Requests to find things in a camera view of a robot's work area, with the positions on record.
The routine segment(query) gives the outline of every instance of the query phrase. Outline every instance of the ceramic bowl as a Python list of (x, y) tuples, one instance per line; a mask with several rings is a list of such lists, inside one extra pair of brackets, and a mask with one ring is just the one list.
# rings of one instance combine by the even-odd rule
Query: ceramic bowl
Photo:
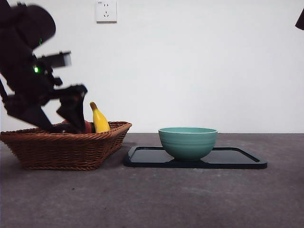
[(164, 150), (176, 160), (193, 162), (214, 147), (217, 130), (200, 127), (168, 127), (158, 130)]

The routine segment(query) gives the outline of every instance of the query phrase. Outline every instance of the electrical outlet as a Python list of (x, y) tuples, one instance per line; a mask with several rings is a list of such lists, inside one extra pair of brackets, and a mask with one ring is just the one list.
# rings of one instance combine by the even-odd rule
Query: electrical outlet
[(95, 5), (96, 22), (117, 22), (117, 1), (98, 1)]

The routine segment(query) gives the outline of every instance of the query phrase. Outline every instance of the bowl rim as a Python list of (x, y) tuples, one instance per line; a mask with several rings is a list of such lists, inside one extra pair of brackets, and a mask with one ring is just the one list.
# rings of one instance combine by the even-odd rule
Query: bowl rim
[[(172, 128), (194, 128), (194, 129), (205, 129), (205, 130), (211, 130), (210, 132), (171, 132), (171, 131), (166, 131), (167, 129), (172, 129)], [(172, 133), (172, 134), (210, 134), (210, 133), (217, 133), (217, 130), (214, 130), (212, 128), (205, 128), (205, 127), (163, 127), (158, 130), (158, 132), (166, 132), (166, 133)]]

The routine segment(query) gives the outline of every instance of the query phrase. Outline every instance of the serving tray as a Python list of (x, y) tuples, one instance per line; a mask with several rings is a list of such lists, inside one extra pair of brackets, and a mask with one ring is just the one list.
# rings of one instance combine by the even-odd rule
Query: serving tray
[(177, 161), (162, 147), (135, 146), (124, 158), (125, 166), (201, 169), (265, 169), (267, 161), (236, 147), (214, 147), (199, 161)]

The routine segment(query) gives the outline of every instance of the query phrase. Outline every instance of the wicker basket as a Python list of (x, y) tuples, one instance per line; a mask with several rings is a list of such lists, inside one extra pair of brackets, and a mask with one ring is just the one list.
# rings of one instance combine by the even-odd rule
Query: wicker basket
[(24, 169), (95, 170), (121, 148), (132, 126), (128, 122), (109, 122), (104, 133), (47, 133), (40, 128), (1, 132), (0, 139), (17, 156)]

